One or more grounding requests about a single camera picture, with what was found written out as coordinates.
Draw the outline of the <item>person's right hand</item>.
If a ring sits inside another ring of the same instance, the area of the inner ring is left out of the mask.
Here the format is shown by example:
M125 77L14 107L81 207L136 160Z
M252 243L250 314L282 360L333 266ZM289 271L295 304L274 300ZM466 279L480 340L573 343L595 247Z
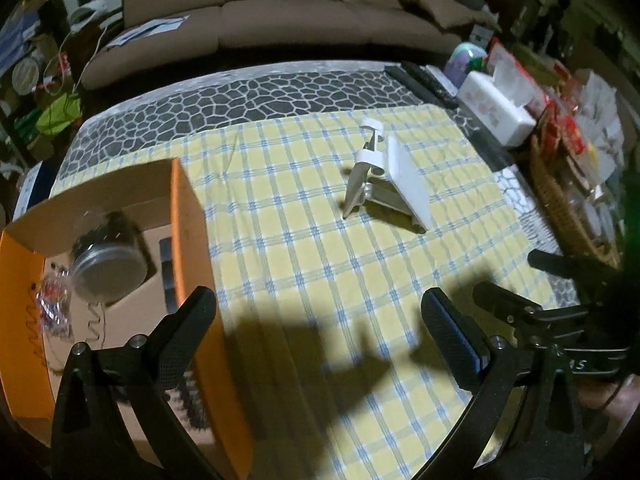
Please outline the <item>person's right hand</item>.
M586 441L597 458L613 447L639 407L639 377L629 375L616 384L581 382L578 400L585 411Z

